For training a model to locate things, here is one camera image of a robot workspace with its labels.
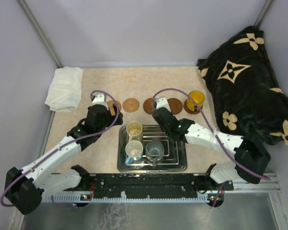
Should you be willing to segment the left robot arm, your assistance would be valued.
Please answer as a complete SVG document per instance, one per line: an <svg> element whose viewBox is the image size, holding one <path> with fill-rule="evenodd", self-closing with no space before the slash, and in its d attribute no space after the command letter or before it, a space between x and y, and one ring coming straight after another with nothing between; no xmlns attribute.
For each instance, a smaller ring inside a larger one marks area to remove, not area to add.
<svg viewBox="0 0 288 230"><path fill-rule="evenodd" d="M8 170L4 191L0 197L2 206L7 207L4 199L10 201L22 214L33 212L42 199L58 192L74 189L85 190L90 185L90 174L80 165L71 167L65 173L54 171L67 160L97 142L103 133L113 126L123 123L123 115L117 103L113 103L115 115L108 105L95 103L88 107L86 118L79 121L52 150L31 164Z"/></svg>

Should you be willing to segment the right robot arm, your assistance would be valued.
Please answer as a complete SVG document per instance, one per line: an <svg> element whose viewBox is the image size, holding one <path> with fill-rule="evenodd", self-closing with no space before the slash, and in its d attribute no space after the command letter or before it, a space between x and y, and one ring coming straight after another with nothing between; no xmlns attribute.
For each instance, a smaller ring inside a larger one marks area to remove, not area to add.
<svg viewBox="0 0 288 230"><path fill-rule="evenodd" d="M264 172L271 156L255 134L239 136L210 130L186 118L178 120L165 107L153 109L152 117L168 137L223 152L229 158L209 170L204 181L209 189L217 189L223 182L237 179L251 184L270 180Z"/></svg>

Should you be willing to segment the grey cup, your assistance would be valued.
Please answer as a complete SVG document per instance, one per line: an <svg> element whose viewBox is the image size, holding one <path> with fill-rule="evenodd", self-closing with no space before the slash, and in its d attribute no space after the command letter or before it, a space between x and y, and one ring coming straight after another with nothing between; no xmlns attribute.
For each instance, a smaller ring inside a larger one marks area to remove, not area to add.
<svg viewBox="0 0 288 230"><path fill-rule="evenodd" d="M165 148L160 141L150 141L145 147L145 155L152 162L152 167L156 168L157 164L164 158Z"/></svg>

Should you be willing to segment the cream yellow cup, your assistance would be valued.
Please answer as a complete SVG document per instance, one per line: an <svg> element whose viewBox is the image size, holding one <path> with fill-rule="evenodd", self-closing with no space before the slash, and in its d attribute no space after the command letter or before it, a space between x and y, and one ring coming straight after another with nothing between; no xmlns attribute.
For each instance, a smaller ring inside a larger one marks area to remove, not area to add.
<svg viewBox="0 0 288 230"><path fill-rule="evenodd" d="M126 132L128 134L128 141L137 140L143 141L143 126L137 121L132 121L126 126Z"/></svg>

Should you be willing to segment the woven coaster smooth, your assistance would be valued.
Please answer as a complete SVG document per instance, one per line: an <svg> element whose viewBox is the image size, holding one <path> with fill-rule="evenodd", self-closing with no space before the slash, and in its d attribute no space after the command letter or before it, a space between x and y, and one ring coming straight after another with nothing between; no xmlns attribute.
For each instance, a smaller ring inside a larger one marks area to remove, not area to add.
<svg viewBox="0 0 288 230"><path fill-rule="evenodd" d="M140 103L135 98L128 98L122 104L123 109L128 113L137 111L140 107Z"/></svg>

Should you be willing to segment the dark wooden coaster front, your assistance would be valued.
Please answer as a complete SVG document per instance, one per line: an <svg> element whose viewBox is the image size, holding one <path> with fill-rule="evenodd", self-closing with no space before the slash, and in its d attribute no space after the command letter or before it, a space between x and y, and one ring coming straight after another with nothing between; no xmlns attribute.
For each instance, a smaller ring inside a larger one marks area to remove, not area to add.
<svg viewBox="0 0 288 230"><path fill-rule="evenodd" d="M171 112L173 115L177 115L182 111L183 105L182 102L177 98L169 98L168 104L170 106Z"/></svg>

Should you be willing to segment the dark wooden coaster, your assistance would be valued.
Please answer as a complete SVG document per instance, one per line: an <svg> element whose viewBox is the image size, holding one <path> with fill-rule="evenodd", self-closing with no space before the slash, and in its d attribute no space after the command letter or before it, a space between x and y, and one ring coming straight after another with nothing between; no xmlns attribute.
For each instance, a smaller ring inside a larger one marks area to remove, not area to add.
<svg viewBox="0 0 288 230"><path fill-rule="evenodd" d="M143 103L143 110L151 115L156 110L156 98L148 98Z"/></svg>
<svg viewBox="0 0 288 230"><path fill-rule="evenodd" d="M177 115L182 111L183 105L182 102L177 98L169 98L168 104L170 106L171 112L173 115Z"/></svg>
<svg viewBox="0 0 288 230"><path fill-rule="evenodd" d="M200 113L200 110L198 109L198 107L196 106L196 104L194 104L192 101L185 100L184 101L184 105L183 105L184 110L192 115L196 115Z"/></svg>

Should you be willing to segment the dark wooden coaster back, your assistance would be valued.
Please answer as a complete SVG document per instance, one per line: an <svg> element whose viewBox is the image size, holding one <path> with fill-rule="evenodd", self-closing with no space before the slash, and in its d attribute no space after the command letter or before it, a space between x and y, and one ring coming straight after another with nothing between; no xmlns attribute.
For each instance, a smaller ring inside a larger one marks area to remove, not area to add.
<svg viewBox="0 0 288 230"><path fill-rule="evenodd" d="M156 98L148 98L143 103L143 110L151 115L156 110Z"/></svg>

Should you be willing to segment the woven coaster frilled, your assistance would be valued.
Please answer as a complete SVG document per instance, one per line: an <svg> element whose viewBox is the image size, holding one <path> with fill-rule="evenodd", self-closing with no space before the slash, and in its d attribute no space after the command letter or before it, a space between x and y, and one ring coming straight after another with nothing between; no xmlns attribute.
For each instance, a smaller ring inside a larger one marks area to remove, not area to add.
<svg viewBox="0 0 288 230"><path fill-rule="evenodd" d="M117 101L117 104L119 106L119 110L121 110L121 103L119 101ZM116 115L116 112L114 110L114 107L116 105L115 102L113 100L107 101L107 105L108 105L108 107L110 109L111 115Z"/></svg>

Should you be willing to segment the white cup blue handle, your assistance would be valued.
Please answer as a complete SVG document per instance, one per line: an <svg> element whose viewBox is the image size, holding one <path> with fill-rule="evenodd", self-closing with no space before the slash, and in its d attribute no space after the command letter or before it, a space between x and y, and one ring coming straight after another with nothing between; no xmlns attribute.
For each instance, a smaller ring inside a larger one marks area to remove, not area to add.
<svg viewBox="0 0 288 230"><path fill-rule="evenodd" d="M133 161L138 161L143 156L143 145L140 141L131 140L125 147L125 153L127 155L127 159L125 160L125 164L129 165Z"/></svg>

